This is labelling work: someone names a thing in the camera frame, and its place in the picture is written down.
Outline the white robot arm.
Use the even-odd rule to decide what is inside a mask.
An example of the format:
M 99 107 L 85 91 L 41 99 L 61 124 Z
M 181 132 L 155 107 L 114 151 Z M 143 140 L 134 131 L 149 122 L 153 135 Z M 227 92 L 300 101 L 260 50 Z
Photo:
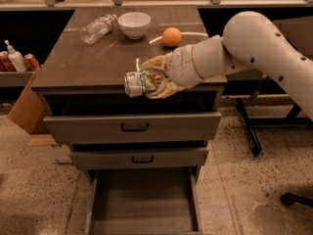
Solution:
M 275 80 L 313 118 L 313 61 L 297 52 L 259 13 L 238 13 L 226 23 L 222 35 L 178 47 L 148 60 L 143 67 L 155 62 L 161 62 L 166 79 L 148 95 L 151 99 L 169 97 L 216 75 L 257 69 Z

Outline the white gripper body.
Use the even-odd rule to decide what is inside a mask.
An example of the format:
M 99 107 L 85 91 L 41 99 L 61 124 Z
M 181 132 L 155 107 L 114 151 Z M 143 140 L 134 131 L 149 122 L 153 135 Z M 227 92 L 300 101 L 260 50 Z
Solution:
M 193 45 L 176 48 L 167 61 L 167 75 L 178 86 L 192 88 L 203 81 L 196 71 Z

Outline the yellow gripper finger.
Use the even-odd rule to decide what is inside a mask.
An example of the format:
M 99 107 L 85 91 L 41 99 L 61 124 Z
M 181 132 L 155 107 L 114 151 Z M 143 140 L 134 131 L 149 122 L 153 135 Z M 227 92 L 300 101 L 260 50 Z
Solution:
M 174 95 L 183 90 L 182 86 L 175 84 L 171 79 L 166 78 L 162 81 L 158 89 L 154 92 L 147 93 L 149 99 L 163 99 Z
M 160 78 L 168 78 L 167 63 L 171 54 L 159 55 L 144 62 L 140 72 L 146 76 L 157 75 Z

